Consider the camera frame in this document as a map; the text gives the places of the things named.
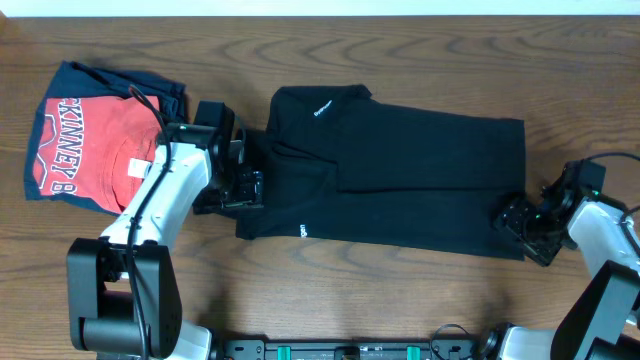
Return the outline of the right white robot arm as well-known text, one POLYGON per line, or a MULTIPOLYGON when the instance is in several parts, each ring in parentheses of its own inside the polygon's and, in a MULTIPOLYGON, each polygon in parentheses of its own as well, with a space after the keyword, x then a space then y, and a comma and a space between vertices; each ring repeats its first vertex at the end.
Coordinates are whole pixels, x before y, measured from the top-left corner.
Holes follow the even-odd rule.
POLYGON ((589 285, 557 329, 494 329, 475 357, 638 359, 639 341, 624 334, 627 324, 639 325, 639 238, 631 213, 611 201, 581 201, 568 222, 568 235, 592 276, 589 285))

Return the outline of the black t-shirt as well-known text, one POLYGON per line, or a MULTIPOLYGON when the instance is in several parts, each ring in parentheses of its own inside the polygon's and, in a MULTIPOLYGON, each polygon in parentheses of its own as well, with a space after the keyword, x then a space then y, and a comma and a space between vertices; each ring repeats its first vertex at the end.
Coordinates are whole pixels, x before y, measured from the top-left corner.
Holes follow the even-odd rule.
POLYGON ((291 86, 275 92, 251 145, 263 205, 238 218, 239 238, 523 258, 493 224, 525 189, 520 120, 384 104, 362 85, 291 86))

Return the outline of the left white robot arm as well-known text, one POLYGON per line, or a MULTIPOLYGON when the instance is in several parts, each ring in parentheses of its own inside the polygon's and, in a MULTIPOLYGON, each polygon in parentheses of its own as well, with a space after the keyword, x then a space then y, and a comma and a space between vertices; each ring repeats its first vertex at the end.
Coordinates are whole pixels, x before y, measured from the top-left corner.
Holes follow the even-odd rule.
POLYGON ((212 359, 211 330, 183 317, 171 251, 192 205, 236 210, 261 200, 247 132, 171 123, 128 207, 66 256, 72 345, 100 359, 212 359))

